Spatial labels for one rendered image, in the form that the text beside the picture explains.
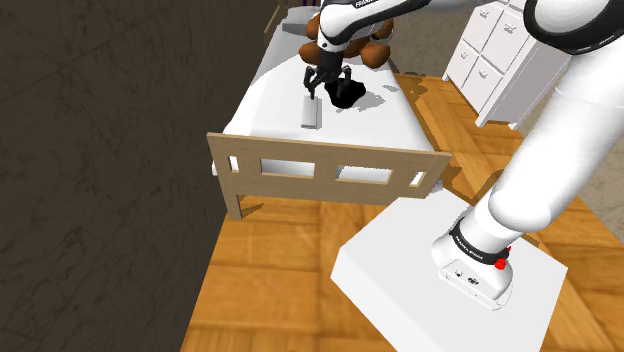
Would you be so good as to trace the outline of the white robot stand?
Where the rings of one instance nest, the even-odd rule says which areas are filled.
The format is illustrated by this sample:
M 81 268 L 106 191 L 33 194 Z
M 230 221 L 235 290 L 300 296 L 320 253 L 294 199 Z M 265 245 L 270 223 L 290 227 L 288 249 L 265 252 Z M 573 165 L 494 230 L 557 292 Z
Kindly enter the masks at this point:
M 468 207 L 446 190 L 395 200 L 340 248 L 331 278 L 397 352 L 540 352 L 567 268 L 518 239 L 509 301 L 478 303 L 431 254 Z

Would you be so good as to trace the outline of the black rounded object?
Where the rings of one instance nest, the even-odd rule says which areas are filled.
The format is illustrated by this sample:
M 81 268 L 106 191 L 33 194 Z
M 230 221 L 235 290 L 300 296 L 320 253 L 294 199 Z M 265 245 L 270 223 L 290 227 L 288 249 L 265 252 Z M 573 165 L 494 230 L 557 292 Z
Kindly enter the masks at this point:
M 351 108 L 366 94 L 365 85 L 355 80 L 347 81 L 339 78 L 336 81 L 324 84 L 333 106 L 341 109 Z

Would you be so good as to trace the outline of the white pillow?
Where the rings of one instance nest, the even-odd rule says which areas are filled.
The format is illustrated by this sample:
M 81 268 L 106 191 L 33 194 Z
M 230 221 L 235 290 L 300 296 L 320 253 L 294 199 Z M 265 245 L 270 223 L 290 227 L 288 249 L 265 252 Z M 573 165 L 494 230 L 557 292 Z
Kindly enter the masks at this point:
M 306 28 L 309 20 L 319 12 L 315 6 L 292 7 L 287 11 L 286 18 L 281 21 L 283 31 L 306 37 Z

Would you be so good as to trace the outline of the white chest of drawers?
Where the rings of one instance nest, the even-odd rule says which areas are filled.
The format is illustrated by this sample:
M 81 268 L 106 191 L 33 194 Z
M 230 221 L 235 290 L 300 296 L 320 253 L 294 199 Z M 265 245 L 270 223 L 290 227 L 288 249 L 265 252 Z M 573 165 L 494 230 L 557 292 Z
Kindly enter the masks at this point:
M 518 129 L 565 72 L 570 56 L 526 30 L 527 0 L 495 0 L 474 9 L 443 79 L 478 114 L 475 124 Z

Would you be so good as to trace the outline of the wooden bed with white mattress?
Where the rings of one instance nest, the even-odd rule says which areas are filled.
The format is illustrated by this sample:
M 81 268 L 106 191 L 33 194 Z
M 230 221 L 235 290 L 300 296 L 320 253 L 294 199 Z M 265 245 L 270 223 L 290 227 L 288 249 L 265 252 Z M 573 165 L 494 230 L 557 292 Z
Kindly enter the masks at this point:
M 385 20 L 429 1 L 324 0 L 316 43 L 343 53 Z M 450 162 L 450 154 L 430 144 L 388 66 L 371 69 L 361 59 L 343 58 L 342 67 L 351 68 L 366 94 L 341 109 L 332 105 L 317 65 L 292 56 L 273 66 L 249 86 L 226 129 L 208 134 L 231 218 L 242 216 L 242 195 L 377 205 L 424 198 Z M 308 66 L 316 69 L 315 97 L 322 104 L 317 130 L 301 127 Z

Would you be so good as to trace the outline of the grey flat remote control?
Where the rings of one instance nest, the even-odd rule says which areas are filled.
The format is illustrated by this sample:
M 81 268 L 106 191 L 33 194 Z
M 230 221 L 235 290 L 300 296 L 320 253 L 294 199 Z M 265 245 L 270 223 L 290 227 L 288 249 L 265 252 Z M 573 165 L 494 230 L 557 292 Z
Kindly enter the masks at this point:
M 319 129 L 322 121 L 322 104 L 318 97 L 311 98 L 305 95 L 302 101 L 301 127 L 304 129 Z

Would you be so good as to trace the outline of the brown teddy bear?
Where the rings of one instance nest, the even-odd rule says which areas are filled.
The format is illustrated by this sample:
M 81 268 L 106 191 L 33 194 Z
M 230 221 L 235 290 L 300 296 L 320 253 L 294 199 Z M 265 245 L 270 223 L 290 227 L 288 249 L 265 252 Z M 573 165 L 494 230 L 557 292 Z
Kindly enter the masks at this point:
M 299 57 L 307 64 L 317 65 L 320 59 L 320 48 L 316 43 L 320 25 L 320 14 L 316 13 L 306 25 L 306 36 L 310 42 L 298 50 Z M 391 55 L 388 45 L 394 31 L 394 19 L 387 19 L 382 27 L 367 37 L 352 40 L 343 52 L 344 59 L 360 57 L 364 65 L 377 69 L 386 63 Z

